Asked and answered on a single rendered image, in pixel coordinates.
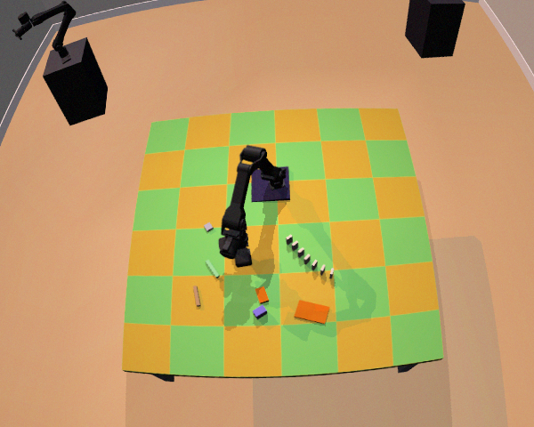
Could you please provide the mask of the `light green rectangular block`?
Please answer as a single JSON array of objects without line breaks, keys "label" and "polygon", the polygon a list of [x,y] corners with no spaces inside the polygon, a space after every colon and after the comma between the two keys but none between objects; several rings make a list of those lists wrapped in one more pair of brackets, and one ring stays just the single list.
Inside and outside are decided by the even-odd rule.
[{"label": "light green rectangular block", "polygon": [[215,276],[216,276],[217,278],[219,278],[219,277],[220,277],[219,274],[218,274],[217,271],[214,269],[214,267],[212,266],[212,264],[210,263],[209,260],[206,261],[206,264],[207,264],[208,267],[212,270],[212,272],[215,274]]}]

